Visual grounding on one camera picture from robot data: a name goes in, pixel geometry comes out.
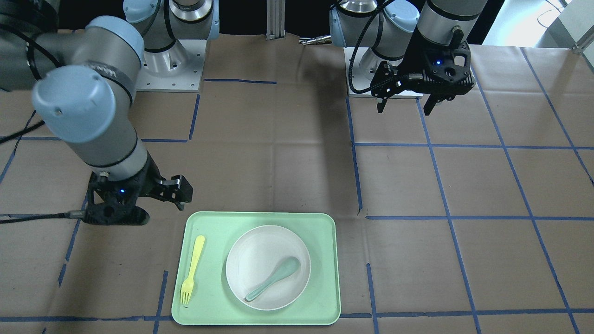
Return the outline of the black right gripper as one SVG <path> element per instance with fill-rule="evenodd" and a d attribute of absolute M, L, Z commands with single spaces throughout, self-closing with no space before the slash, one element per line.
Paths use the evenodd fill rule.
<path fill-rule="evenodd" d="M 84 222 L 102 226 L 145 225 L 150 215 L 138 207 L 136 201 L 140 197 L 148 197 L 152 188 L 154 199 L 174 203 L 179 211 L 183 211 L 193 199 L 193 186 L 184 175 L 156 182 L 159 177 L 158 168 L 150 155 L 142 169 L 125 180 L 108 180 L 92 173 L 86 192 Z"/>

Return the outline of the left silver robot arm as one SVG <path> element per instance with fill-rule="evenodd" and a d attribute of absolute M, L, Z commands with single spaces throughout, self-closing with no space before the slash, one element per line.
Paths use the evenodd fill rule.
<path fill-rule="evenodd" d="M 443 101 L 475 87 L 467 36 L 485 0 L 335 0 L 329 9 L 332 43 L 352 47 L 348 86 L 370 93 L 382 113 L 403 91 L 427 94 L 428 116 Z"/>

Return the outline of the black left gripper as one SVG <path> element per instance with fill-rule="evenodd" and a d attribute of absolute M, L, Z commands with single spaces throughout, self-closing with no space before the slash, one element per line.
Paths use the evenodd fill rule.
<path fill-rule="evenodd" d="M 377 112 L 382 113 L 387 100 L 405 87 L 430 94 L 423 106 L 424 115 L 429 116 L 441 102 L 441 95 L 464 95 L 475 87 L 470 63 L 470 48 L 462 32 L 454 32 L 446 45 L 414 32 L 401 63 L 401 76 L 399 68 L 388 61 L 381 61 L 374 72 L 370 88 L 377 100 Z"/>

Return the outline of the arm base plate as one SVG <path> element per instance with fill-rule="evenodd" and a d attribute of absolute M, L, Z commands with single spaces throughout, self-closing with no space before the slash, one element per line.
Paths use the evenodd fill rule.
<path fill-rule="evenodd" d="M 346 74 L 348 75 L 348 69 L 352 53 L 354 53 L 354 47 L 344 47 L 344 63 L 346 67 Z M 375 70 L 379 66 L 379 63 L 384 59 L 377 57 L 373 51 L 369 51 L 368 47 L 360 47 L 354 60 L 354 66 L 350 75 L 354 88 L 362 90 L 368 88 L 371 84 L 371 80 L 374 77 Z M 392 66 L 398 66 L 402 62 L 402 59 L 396 61 L 388 61 Z M 373 98 L 372 93 L 366 92 L 363 94 L 356 94 L 350 88 L 347 78 L 347 87 L 349 91 L 349 97 L 365 97 Z M 414 91 L 405 90 L 397 95 L 390 97 L 390 99 L 420 99 L 424 95 L 422 93 L 416 93 Z"/>
<path fill-rule="evenodd" d="M 178 40 L 168 50 L 144 51 L 136 91 L 197 93 L 207 55 L 208 41 Z"/>

